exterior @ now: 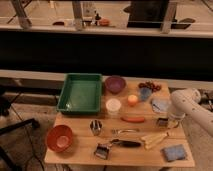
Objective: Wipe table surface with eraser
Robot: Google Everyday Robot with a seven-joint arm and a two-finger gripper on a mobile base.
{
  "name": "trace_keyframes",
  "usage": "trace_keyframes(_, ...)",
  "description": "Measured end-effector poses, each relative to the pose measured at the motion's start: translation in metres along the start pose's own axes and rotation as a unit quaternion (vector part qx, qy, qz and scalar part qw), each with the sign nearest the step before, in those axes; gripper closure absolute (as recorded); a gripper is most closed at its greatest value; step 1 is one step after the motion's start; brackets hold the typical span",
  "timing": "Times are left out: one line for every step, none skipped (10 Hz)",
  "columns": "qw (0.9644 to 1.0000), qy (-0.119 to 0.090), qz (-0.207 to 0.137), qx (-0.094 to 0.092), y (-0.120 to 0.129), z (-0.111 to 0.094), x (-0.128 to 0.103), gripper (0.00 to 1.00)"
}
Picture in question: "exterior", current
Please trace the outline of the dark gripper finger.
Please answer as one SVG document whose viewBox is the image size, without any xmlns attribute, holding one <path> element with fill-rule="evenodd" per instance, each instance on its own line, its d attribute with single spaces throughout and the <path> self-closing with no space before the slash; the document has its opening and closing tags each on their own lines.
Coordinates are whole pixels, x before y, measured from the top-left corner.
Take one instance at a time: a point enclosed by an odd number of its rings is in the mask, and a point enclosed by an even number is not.
<svg viewBox="0 0 213 171">
<path fill-rule="evenodd" d="M 168 119 L 167 118 L 158 118 L 156 124 L 159 127 L 167 127 L 168 126 Z"/>
</svg>

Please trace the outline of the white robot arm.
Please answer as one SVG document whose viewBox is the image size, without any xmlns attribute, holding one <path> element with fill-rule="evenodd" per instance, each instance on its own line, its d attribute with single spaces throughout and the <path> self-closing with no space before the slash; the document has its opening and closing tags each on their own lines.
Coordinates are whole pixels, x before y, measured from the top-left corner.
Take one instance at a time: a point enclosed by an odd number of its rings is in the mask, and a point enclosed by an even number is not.
<svg viewBox="0 0 213 171">
<path fill-rule="evenodd" d="M 170 94 L 170 104 L 167 109 L 168 129 L 179 126 L 185 115 L 189 115 L 201 128 L 213 137 L 213 112 L 203 108 L 199 102 L 201 93 L 195 89 L 176 90 Z"/>
</svg>

